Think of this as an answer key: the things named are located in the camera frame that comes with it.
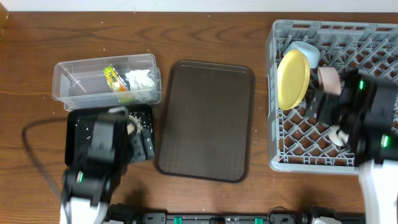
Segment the yellow plate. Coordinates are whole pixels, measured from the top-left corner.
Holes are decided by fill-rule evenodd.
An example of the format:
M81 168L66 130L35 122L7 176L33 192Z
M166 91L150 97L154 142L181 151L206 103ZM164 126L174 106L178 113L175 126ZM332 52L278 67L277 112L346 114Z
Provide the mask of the yellow plate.
M299 50L291 50L277 68L279 108L295 108L304 99L309 81L310 65L307 57Z

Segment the light blue bowl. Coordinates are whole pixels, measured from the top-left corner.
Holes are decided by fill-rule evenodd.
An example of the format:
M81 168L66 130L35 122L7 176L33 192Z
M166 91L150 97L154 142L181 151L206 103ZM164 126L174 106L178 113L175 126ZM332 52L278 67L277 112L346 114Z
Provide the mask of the light blue bowl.
M318 67L321 53L315 46L306 42L294 41L287 47L284 55L291 50L299 50L301 53L303 53L306 56L311 69Z

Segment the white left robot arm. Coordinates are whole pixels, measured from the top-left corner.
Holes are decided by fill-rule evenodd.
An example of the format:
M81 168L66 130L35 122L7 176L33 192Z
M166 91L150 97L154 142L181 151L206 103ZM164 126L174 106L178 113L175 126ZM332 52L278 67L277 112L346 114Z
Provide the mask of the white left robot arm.
M126 108L68 117L61 223L103 223L129 164L155 156L151 132Z

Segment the pale green cup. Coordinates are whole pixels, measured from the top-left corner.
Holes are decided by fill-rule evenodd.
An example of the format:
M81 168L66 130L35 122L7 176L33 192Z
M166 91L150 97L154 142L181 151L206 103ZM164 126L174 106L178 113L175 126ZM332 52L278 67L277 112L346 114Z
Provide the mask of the pale green cup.
M340 129L339 126L331 126L331 131L328 134L330 141L337 146L345 146L348 143L349 135Z

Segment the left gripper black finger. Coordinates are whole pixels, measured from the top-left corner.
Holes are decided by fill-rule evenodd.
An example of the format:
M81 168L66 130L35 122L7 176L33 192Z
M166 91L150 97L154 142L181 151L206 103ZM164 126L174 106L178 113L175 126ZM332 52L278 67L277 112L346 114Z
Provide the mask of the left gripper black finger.
M135 136L130 138L131 147L133 150L132 153L132 162L140 162L144 160L144 149L142 146L141 135L136 134Z
M146 154L146 159L153 159L155 157L154 142L152 139L152 134L150 129L141 130L142 143L144 146L144 152Z

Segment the white tissue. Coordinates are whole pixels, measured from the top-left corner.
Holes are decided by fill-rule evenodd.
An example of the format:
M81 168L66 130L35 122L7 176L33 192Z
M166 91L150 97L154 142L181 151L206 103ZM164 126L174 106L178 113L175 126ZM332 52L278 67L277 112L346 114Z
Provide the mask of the white tissue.
M131 70L126 73L126 80L129 82L129 89L131 91L150 90L154 87L154 81L151 77L149 69L145 70Z

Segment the white bowl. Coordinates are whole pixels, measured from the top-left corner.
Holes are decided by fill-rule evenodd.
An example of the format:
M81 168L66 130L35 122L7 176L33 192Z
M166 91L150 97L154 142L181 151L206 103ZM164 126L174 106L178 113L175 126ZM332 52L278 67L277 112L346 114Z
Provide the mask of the white bowl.
M340 76L333 67L318 67L318 81L323 91L332 95L341 95Z

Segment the pile of rice grains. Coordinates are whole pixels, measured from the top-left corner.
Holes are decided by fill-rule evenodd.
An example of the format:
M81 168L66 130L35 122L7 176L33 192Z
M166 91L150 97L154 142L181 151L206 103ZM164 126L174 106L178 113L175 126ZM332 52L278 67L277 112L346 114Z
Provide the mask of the pile of rice grains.
M148 129L152 134L154 132L152 115L149 112L131 112L129 115L129 124L127 126L127 133L140 134L143 129Z

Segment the green yellow snack wrapper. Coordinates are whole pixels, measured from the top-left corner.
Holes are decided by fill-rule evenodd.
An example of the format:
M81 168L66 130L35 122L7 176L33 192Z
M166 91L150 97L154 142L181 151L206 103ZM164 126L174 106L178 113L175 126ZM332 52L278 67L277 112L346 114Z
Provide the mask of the green yellow snack wrapper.
M116 92L116 97L120 103L130 103L134 100L134 96L129 91L125 81L119 76L112 65L108 65L103 69L106 82L109 88Z

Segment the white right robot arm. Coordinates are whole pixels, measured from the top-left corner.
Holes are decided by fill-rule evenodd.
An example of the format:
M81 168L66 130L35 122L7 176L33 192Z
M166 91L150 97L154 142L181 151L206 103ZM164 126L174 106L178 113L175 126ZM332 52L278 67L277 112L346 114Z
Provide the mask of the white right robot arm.
M336 128L354 153L367 223L397 223L397 134L392 131L397 84L359 69L317 70L319 88L306 97L306 115Z

